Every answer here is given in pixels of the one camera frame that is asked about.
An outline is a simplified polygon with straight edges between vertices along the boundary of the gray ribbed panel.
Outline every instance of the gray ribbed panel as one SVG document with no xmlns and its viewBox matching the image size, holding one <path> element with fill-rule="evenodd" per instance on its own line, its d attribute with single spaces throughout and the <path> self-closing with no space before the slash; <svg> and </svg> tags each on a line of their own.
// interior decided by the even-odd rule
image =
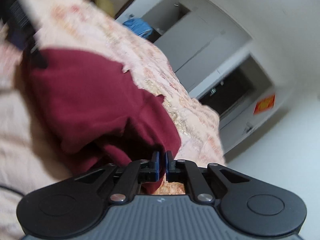
<svg viewBox="0 0 320 240">
<path fill-rule="evenodd" d="M 70 240 L 253 240 L 229 228 L 211 206 L 188 196 L 137 195 L 123 206 L 110 208 L 93 230 Z M 301 240 L 288 236 L 285 240 Z M 23 240 L 39 240 L 26 236 Z"/>
</svg>

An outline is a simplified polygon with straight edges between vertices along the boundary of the metal screw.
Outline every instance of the metal screw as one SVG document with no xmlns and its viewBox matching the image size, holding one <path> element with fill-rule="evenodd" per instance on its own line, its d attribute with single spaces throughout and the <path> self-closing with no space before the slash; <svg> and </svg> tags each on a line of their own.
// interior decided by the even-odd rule
<svg viewBox="0 0 320 240">
<path fill-rule="evenodd" d="M 110 196 L 110 200 L 114 202 L 123 202 L 125 200 L 125 195 L 123 194 L 113 194 Z"/>
<path fill-rule="evenodd" d="M 213 196 L 211 196 L 210 194 L 199 194 L 197 196 L 197 199 L 201 202 L 210 202 L 211 200 L 213 200 Z"/>
</svg>

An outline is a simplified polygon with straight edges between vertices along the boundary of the bed sheet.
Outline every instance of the bed sheet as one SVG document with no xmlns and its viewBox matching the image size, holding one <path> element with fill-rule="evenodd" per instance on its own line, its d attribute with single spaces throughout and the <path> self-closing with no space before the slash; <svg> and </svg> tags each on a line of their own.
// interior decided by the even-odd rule
<svg viewBox="0 0 320 240">
<path fill-rule="evenodd" d="M 176 159 L 206 167 L 224 164 L 219 116 L 191 99 L 164 54 L 150 42 L 105 15 L 87 0 L 23 0 L 39 28 L 40 48 L 64 47 L 102 54 L 130 69 L 134 83 L 165 96 L 164 108 L 177 127 L 181 148 Z M 55 155 L 57 144 L 40 126 L 21 81 L 21 52 L 3 41 L 0 27 L 0 184 L 28 193 L 70 176 Z M 181 184 L 163 182 L 157 194 L 181 194 Z M 15 218 L 18 198 L 0 191 L 0 239 L 23 232 Z"/>
</svg>

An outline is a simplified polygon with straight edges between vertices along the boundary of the white logo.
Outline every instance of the white logo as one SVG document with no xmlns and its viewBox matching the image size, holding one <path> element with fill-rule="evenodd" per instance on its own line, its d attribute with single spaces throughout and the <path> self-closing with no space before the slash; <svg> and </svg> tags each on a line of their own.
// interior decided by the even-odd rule
<svg viewBox="0 0 320 240">
<path fill-rule="evenodd" d="M 162 203 L 162 202 L 165 201 L 165 199 L 164 199 L 163 197 L 161 197 L 161 198 L 158 198 L 157 201 L 158 201 L 159 203 Z"/>
</svg>

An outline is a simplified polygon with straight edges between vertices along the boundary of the bed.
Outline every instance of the bed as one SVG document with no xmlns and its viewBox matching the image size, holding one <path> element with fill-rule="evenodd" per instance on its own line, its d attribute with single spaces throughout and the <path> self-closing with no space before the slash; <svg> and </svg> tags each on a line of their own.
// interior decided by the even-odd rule
<svg viewBox="0 0 320 240">
<path fill-rule="evenodd" d="M 163 94 L 164 108 L 181 137 L 176 159 L 206 167 L 224 164 L 219 117 L 191 99 L 164 54 L 88 0 L 23 0 L 36 26 L 40 48 L 63 47 L 92 51 L 124 64 L 134 83 L 154 95 Z M 21 78 L 22 53 L 4 38 L 0 23 L 0 184 L 23 193 L 71 176 L 58 160 L 59 147 L 40 125 Z M 156 194 L 183 194 L 181 184 L 163 182 Z M 0 190 L 0 239 L 20 239 L 15 216 L 20 197 Z"/>
</svg>

